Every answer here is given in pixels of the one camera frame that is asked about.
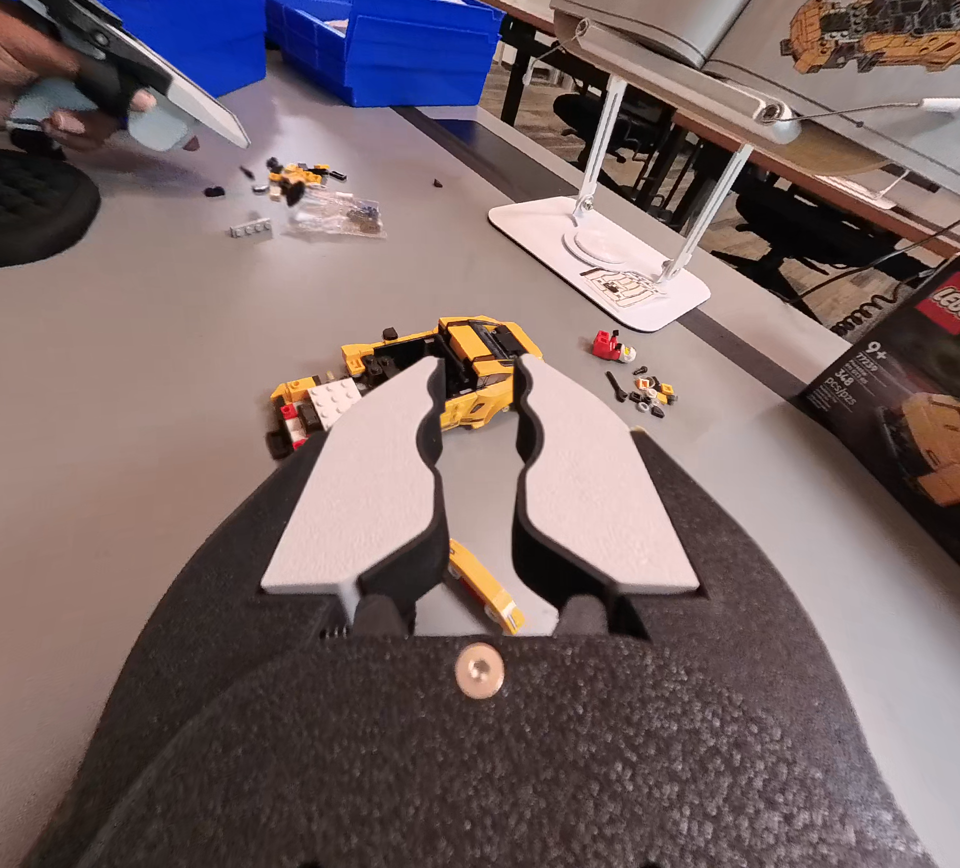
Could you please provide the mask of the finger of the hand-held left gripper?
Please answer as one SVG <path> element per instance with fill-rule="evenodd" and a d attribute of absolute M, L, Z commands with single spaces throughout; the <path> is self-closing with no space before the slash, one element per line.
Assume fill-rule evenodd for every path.
<path fill-rule="evenodd" d="M 149 149 L 179 149 L 199 128 L 246 149 L 251 140 L 237 117 L 177 70 L 144 74 L 141 88 L 149 91 L 155 105 L 141 113 L 141 145 Z"/>

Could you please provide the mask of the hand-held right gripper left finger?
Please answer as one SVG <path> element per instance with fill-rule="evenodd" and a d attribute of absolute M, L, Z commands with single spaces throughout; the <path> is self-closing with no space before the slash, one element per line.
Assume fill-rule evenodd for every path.
<path fill-rule="evenodd" d="M 440 417 L 445 362 L 427 356 L 330 429 L 260 581 L 269 596 L 336 598 L 349 623 L 368 597 L 403 622 L 448 568 Z"/>

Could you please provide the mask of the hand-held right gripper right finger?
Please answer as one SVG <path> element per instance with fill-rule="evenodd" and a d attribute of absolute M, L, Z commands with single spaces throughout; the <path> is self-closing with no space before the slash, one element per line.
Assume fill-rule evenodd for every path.
<path fill-rule="evenodd" d="M 638 436 L 605 402 L 533 354 L 515 364 L 521 462 L 511 562 L 557 613 L 591 598 L 611 634 L 647 635 L 636 598 L 687 598 L 698 574 L 659 494 Z"/>

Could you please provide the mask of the pile of small lego pieces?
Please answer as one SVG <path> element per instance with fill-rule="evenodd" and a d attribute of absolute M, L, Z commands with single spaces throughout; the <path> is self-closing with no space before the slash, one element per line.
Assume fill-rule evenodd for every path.
<path fill-rule="evenodd" d="M 275 155 L 269 155 L 257 167 L 251 162 L 241 163 L 238 170 L 254 197 L 289 208 L 313 191 L 343 186 L 348 181 L 347 174 L 328 164 L 285 163 Z"/>

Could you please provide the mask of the yellow lego car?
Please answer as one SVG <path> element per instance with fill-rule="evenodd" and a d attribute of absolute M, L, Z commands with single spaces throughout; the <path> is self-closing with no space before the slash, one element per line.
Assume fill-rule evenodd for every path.
<path fill-rule="evenodd" d="M 274 461 L 329 433 L 367 394 L 425 358 L 443 363 L 441 430 L 480 430 L 513 406 L 517 359 L 543 357 L 517 323 L 485 315 L 440 318 L 431 329 L 407 335 L 387 327 L 378 341 L 342 345 L 341 355 L 343 375 L 307 375 L 281 382 L 270 394 L 275 426 L 266 444 Z"/>

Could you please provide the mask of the cluster of tiny lego parts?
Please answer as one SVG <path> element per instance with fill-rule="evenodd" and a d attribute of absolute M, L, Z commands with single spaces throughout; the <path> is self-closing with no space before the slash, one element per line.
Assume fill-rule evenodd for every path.
<path fill-rule="evenodd" d="M 679 395 L 671 384 L 648 377 L 644 372 L 636 376 L 630 390 L 619 382 L 611 370 L 605 371 L 605 378 L 618 404 L 630 404 L 640 414 L 658 420 L 664 420 L 667 410 L 678 402 Z"/>

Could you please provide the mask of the yellow lego side panel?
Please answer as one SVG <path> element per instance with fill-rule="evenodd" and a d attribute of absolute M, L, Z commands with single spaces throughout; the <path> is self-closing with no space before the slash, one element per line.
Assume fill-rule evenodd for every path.
<path fill-rule="evenodd" d="M 484 563 L 455 538 L 449 540 L 447 570 L 506 635 L 516 636 L 521 632 L 525 616 L 515 598 Z"/>

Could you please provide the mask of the lego sticker sheet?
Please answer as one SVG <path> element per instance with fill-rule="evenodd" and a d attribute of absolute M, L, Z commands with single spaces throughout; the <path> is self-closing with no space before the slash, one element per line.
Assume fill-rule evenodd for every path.
<path fill-rule="evenodd" d="M 663 286 L 636 271 L 595 267 L 582 272 L 580 279 L 602 302 L 618 310 L 636 308 L 666 296 Z"/>

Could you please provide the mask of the black lego set box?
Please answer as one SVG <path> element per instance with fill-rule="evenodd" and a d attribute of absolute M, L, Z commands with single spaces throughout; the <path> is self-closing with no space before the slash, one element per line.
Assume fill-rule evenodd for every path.
<path fill-rule="evenodd" d="M 959 266 L 935 269 L 795 397 L 959 561 Z"/>

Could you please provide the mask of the person's left hand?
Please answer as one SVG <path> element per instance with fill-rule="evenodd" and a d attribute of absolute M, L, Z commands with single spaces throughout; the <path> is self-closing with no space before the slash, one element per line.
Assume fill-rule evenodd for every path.
<path fill-rule="evenodd" d="M 38 28 L 34 13 L 14 1 L 2 1 L 1 115 L 6 123 L 22 94 L 37 82 L 74 82 L 90 72 L 96 59 L 63 44 Z M 40 123 L 42 133 L 67 149 L 85 152 L 102 147 L 121 129 L 118 117 L 99 110 L 60 107 Z"/>

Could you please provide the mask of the clear plastic bag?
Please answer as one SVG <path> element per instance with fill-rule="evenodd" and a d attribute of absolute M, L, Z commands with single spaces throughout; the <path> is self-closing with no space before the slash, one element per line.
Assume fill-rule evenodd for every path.
<path fill-rule="evenodd" d="M 384 238 L 379 203 L 348 192 L 306 193 L 288 215 L 290 229 L 302 235 Z"/>

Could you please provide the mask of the white book stand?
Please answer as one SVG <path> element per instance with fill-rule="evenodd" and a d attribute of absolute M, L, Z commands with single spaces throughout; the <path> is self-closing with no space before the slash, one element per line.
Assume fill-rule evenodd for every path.
<path fill-rule="evenodd" d="M 958 97 L 928 96 L 818 111 L 804 117 L 780 98 L 681 64 L 587 18 L 557 12 L 554 31 L 560 48 L 583 56 L 609 75 L 579 193 L 575 197 L 496 206 L 487 217 L 501 234 L 605 310 L 621 327 L 642 334 L 662 330 L 702 307 L 711 297 L 709 286 L 693 274 L 689 264 L 721 203 L 757 148 L 793 146 L 800 139 L 811 137 L 815 122 L 822 118 L 859 122 L 868 113 L 892 111 L 919 114 L 921 118 L 958 115 Z M 619 226 L 594 205 L 603 160 L 629 85 L 672 107 L 724 122 L 735 136 L 735 151 L 717 186 L 707 196 L 678 252 L 671 257 Z M 595 267 L 638 272 L 662 286 L 665 296 L 633 308 L 614 308 L 580 278 L 583 272 Z"/>

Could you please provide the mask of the clear acrylic stand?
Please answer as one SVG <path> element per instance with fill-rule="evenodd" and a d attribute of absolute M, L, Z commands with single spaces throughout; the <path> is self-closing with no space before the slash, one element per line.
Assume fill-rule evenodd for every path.
<path fill-rule="evenodd" d="M 941 190 L 934 181 L 895 164 L 853 175 L 820 176 L 819 180 L 887 211 L 918 212 Z"/>

